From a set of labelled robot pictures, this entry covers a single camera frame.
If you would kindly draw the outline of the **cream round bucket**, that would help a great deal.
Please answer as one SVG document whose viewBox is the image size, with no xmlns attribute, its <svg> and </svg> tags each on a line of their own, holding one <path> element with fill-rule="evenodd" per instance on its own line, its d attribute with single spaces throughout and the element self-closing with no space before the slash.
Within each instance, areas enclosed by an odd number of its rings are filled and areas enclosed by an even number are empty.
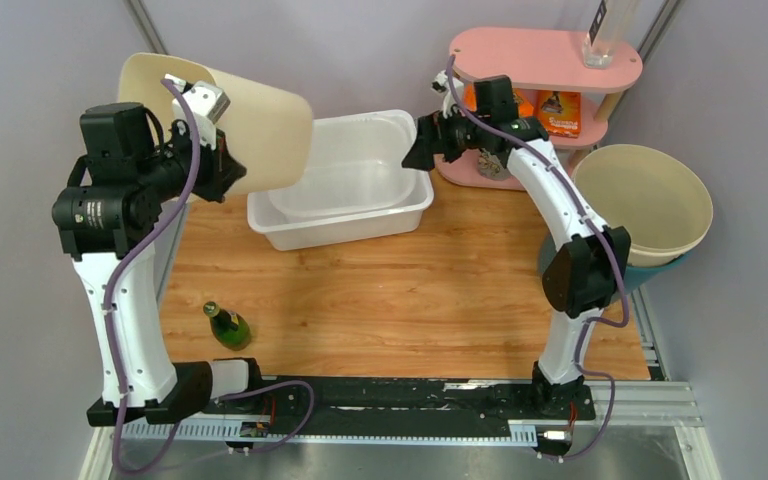
<svg viewBox="0 0 768 480">
<path fill-rule="evenodd" d="M 573 180 L 610 226 L 628 230 L 634 267 L 673 262 L 699 245 L 713 223 L 713 201 L 702 180 L 650 147 L 598 148 L 578 163 Z"/>
</svg>

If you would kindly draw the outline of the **teal round bucket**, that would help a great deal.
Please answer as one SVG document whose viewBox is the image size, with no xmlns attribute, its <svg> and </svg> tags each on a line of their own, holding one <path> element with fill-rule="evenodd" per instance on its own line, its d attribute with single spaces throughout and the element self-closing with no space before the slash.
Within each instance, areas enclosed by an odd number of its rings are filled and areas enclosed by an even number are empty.
<svg viewBox="0 0 768 480">
<path fill-rule="evenodd" d="M 537 257 L 538 275 L 542 276 L 555 256 L 556 250 L 553 238 L 550 234 L 544 237 Z M 624 285 L 626 292 L 632 292 L 638 289 L 660 273 L 666 272 L 680 265 L 688 254 L 680 255 L 665 265 L 655 267 L 635 267 L 628 265 L 625 270 Z"/>
</svg>

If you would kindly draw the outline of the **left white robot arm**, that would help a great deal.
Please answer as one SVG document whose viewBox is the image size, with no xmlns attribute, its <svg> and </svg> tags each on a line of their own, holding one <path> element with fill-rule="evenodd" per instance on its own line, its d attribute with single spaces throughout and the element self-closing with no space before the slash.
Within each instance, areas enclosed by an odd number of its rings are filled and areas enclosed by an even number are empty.
<svg viewBox="0 0 768 480">
<path fill-rule="evenodd" d="M 172 424 L 227 396 L 257 412 L 266 388 L 253 361 L 173 362 L 159 321 L 155 239 L 168 226 L 164 202 L 190 195 L 220 202 L 246 170 L 229 154 L 218 117 L 176 108 L 169 127 L 138 102 L 86 110 L 86 151 L 57 197 L 52 218 L 81 279 L 102 355 L 102 394 L 87 410 L 94 427 L 145 420 Z"/>
</svg>

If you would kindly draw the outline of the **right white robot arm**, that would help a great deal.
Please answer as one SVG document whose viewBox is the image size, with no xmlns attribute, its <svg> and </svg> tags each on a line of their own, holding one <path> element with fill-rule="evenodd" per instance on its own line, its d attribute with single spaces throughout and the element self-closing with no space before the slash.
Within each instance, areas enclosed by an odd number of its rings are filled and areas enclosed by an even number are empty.
<svg viewBox="0 0 768 480">
<path fill-rule="evenodd" d="M 552 308 L 549 337 L 534 365 L 526 403 L 544 417 L 565 414 L 585 398 L 582 361 L 590 328 L 624 290 L 630 234 L 610 226 L 587 203 L 539 120 L 521 116 L 508 77 L 476 82 L 473 108 L 464 105 L 464 86 L 450 72 L 440 72 L 432 88 L 443 104 L 417 119 L 416 138 L 401 165 L 432 171 L 478 150 L 496 158 L 531 197 L 555 253 L 541 275 Z"/>
</svg>

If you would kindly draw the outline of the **cream rectangular bin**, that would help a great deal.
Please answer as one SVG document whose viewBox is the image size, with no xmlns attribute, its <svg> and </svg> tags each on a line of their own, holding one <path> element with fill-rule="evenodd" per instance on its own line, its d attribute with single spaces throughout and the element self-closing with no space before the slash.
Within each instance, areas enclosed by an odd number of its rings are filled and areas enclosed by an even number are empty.
<svg viewBox="0 0 768 480">
<path fill-rule="evenodd" d="M 166 74 L 188 83 L 216 85 L 231 100 L 216 126 L 224 132 L 230 154 L 247 173 L 225 199 L 291 186 L 301 178 L 313 132 L 312 109 L 304 98 L 183 58 L 137 53 L 122 67 L 118 101 L 143 104 L 165 127 L 188 123 L 181 106 L 186 101 L 164 80 Z"/>
</svg>

